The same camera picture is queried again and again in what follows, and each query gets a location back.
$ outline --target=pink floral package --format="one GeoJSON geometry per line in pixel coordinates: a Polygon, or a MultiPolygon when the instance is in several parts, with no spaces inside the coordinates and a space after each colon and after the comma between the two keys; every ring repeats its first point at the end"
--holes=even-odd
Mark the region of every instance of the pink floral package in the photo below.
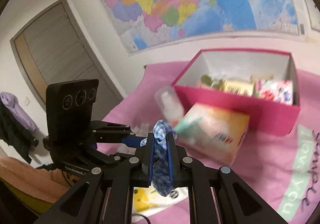
{"type": "Polygon", "coordinates": [[[257,80],[255,96],[287,105],[293,104],[292,81],[257,80]]]}

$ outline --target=white wall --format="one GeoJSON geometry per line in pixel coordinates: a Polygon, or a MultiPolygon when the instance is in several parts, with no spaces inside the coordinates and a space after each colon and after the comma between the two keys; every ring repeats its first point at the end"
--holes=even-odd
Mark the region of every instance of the white wall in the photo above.
{"type": "MultiPolygon", "coordinates": [[[[10,45],[10,39],[35,15],[57,0],[10,0],[0,16],[0,91],[13,93],[17,96],[20,105],[30,115],[39,127],[36,137],[42,138],[48,134],[46,114],[28,88],[19,71],[10,45]],[[28,97],[30,104],[25,106],[22,100],[28,97]]],[[[2,140],[2,149],[9,156],[23,161],[13,147],[9,147],[2,140]]],[[[51,158],[40,142],[36,151],[30,153],[35,160],[32,166],[42,163],[51,163],[51,158]]]]}
{"type": "Polygon", "coordinates": [[[320,74],[317,59],[320,58],[319,34],[305,38],[304,41],[292,41],[270,38],[220,38],[185,42],[145,51],[129,57],[119,36],[114,30],[107,13],[99,0],[71,0],[73,11],[77,14],[85,36],[89,42],[94,42],[96,53],[105,59],[113,76],[117,79],[117,87],[121,86],[126,94],[132,92],[143,77],[143,66],[150,63],[168,62],[173,60],[190,60],[201,48],[222,47],[262,47],[291,51],[298,68],[320,74]]]}

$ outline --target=map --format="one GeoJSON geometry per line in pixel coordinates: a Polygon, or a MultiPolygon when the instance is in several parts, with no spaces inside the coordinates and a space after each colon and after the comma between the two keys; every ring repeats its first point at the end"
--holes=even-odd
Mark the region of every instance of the map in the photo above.
{"type": "Polygon", "coordinates": [[[100,0],[129,54],[197,35],[299,34],[292,0],[100,0]]]}

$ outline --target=purple jacket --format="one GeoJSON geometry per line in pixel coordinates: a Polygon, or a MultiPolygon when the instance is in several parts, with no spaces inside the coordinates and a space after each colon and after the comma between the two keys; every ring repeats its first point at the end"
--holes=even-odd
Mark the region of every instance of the purple jacket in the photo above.
{"type": "Polygon", "coordinates": [[[20,107],[18,104],[18,99],[15,95],[8,92],[1,92],[0,100],[6,108],[10,109],[15,119],[27,130],[33,132],[36,129],[36,123],[28,116],[22,107],[20,107]]]}

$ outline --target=green ribbon print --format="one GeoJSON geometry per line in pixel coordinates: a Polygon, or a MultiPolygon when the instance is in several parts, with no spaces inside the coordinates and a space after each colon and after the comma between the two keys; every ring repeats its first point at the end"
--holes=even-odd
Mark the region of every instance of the green ribbon print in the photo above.
{"type": "Polygon", "coordinates": [[[295,216],[307,185],[310,181],[310,161],[313,155],[315,141],[311,130],[298,126],[298,150],[293,163],[293,174],[287,191],[277,212],[286,220],[291,221],[295,216]]]}

